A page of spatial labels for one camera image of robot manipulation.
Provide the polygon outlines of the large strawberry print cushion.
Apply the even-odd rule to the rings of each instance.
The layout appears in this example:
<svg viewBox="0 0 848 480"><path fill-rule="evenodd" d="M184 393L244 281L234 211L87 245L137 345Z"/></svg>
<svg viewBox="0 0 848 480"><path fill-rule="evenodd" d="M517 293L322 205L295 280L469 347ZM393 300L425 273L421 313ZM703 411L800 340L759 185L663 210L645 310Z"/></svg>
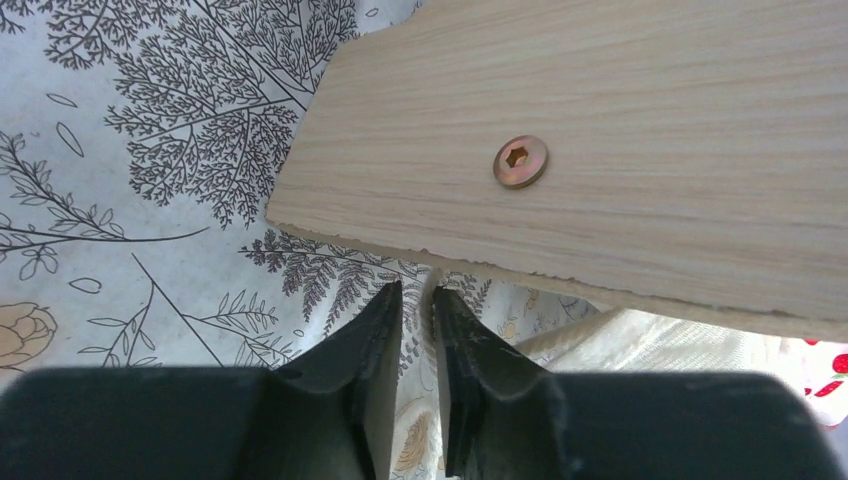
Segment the large strawberry print cushion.
<svg viewBox="0 0 848 480"><path fill-rule="evenodd" d="M847 346L737 330L615 308L523 340L518 350L551 371L729 371L767 374L800 397L820 424L847 418Z"/></svg>

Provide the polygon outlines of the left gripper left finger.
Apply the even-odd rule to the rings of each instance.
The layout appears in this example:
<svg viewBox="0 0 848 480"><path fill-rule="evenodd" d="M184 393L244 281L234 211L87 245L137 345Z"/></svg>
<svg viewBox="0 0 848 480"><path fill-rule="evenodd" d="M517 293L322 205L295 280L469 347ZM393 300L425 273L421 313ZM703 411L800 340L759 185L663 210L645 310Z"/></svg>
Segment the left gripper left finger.
<svg viewBox="0 0 848 480"><path fill-rule="evenodd" d="M402 286L285 365L41 369L1 397L5 479L384 479Z"/></svg>

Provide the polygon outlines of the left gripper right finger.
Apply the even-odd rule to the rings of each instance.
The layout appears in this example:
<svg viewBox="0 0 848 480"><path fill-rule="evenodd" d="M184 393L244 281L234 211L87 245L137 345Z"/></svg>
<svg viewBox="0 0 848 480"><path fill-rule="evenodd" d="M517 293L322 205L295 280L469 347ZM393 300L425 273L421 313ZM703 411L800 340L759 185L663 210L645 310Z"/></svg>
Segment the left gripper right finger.
<svg viewBox="0 0 848 480"><path fill-rule="evenodd" d="M445 472L461 479L841 479L821 430L753 373L554 373L432 295Z"/></svg>

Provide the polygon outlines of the wooden pet bed frame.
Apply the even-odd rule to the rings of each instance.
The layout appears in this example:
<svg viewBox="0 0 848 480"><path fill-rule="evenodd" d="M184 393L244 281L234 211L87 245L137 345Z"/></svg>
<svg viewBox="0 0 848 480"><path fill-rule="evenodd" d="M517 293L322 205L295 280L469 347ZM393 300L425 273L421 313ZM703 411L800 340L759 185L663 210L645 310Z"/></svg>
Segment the wooden pet bed frame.
<svg viewBox="0 0 848 480"><path fill-rule="evenodd" d="M549 151L493 175L520 135ZM343 44L281 230L789 337L847 338L843 1L430 1Z"/></svg>

